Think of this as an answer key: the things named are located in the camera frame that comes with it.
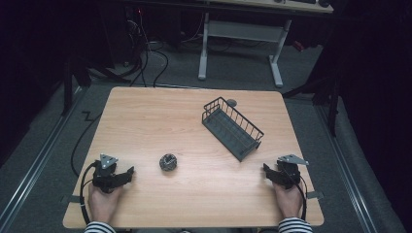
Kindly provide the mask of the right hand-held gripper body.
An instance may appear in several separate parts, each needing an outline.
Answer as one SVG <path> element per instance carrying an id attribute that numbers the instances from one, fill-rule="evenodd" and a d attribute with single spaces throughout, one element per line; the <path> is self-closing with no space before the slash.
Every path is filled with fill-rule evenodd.
<path id="1" fill-rule="evenodd" d="M 281 156 L 276 161 L 277 170 L 273 172 L 272 182 L 290 189 L 300 183 L 298 166 L 308 164 L 308 161 L 294 154 Z"/>

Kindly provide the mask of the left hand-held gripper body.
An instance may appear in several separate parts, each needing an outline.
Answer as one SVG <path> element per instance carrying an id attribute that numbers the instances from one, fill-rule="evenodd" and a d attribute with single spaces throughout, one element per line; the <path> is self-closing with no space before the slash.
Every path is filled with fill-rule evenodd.
<path id="1" fill-rule="evenodd" d="M 115 188 L 127 183 L 127 174 L 116 175 L 119 160 L 110 155 L 101 153 L 93 173 L 92 184 L 99 187 L 104 193 L 112 193 Z"/>

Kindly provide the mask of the steel wool scrubber ball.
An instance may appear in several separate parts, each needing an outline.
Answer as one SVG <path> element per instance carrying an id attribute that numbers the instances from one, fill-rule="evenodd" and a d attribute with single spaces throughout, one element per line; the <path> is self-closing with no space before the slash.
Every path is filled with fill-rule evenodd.
<path id="1" fill-rule="evenodd" d="M 177 157 L 172 153 L 167 153 L 159 159 L 159 167 L 162 171 L 173 171 L 177 167 Z"/>

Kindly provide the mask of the black wire rack basket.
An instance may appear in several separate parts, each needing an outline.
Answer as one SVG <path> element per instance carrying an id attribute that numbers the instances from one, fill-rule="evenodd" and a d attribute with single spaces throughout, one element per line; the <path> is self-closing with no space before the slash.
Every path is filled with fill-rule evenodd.
<path id="1" fill-rule="evenodd" d="M 257 150 L 264 136 L 234 104 L 222 97 L 203 106 L 201 122 L 238 161 Z"/>

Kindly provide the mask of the person's left hand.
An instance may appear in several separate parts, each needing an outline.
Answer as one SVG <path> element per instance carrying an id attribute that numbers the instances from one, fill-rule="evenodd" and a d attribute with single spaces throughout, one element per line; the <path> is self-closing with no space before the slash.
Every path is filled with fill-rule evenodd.
<path id="1" fill-rule="evenodd" d="M 105 193 L 100 188 L 90 184 L 88 186 L 88 206 L 91 219 L 109 223 L 116 212 L 122 191 L 122 187 L 117 187 L 111 193 Z"/>

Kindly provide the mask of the person's right hand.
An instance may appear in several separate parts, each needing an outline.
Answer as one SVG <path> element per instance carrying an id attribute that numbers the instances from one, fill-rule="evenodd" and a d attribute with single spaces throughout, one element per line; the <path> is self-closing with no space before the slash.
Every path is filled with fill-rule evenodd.
<path id="1" fill-rule="evenodd" d="M 302 185 L 285 189 L 273 183 L 278 208 L 284 218 L 300 217 L 303 208 Z"/>

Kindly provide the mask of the metal floor rail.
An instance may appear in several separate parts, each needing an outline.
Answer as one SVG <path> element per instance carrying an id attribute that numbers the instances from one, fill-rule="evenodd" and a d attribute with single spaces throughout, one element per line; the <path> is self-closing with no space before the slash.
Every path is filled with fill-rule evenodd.
<path id="1" fill-rule="evenodd" d="M 75 108 L 82 102 L 87 87 L 76 87 L 72 106 L 66 114 L 60 101 L 64 90 L 59 90 L 30 124 L 29 131 L 17 145 L 11 158 L 0 169 L 9 180 L 0 182 L 0 233 L 8 233 L 32 188 L 44 171 L 63 129 Z"/>
<path id="2" fill-rule="evenodd" d="M 328 129 L 326 110 L 323 107 L 315 107 L 318 118 L 322 122 L 323 129 L 327 134 L 328 140 L 333 148 L 333 154 L 337 163 L 338 171 L 342 182 L 345 185 L 352 206 L 357 214 L 363 233 L 377 233 L 376 225 L 367 209 L 365 200 L 357 186 L 357 183 L 350 171 L 345 159 L 343 150 L 339 146 L 337 138 Z"/>

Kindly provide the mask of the white frame desk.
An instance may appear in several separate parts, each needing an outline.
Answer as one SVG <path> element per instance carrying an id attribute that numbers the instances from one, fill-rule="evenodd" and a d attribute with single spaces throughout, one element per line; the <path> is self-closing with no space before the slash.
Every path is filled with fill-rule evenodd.
<path id="1" fill-rule="evenodd" d="M 206 7 L 245 7 L 247 10 L 279 10 L 281 13 L 309 14 L 310 16 L 331 15 L 333 8 L 327 0 L 200 0 Z M 233 19 L 210 19 L 203 15 L 202 51 L 199 60 L 198 78 L 204 81 L 207 77 L 208 41 L 210 37 L 239 39 L 275 43 L 276 47 L 268 56 L 272 77 L 277 87 L 283 81 L 279 70 L 278 59 L 288 37 L 292 19 L 287 17 L 282 26 L 263 25 L 257 22 L 235 22 Z"/>

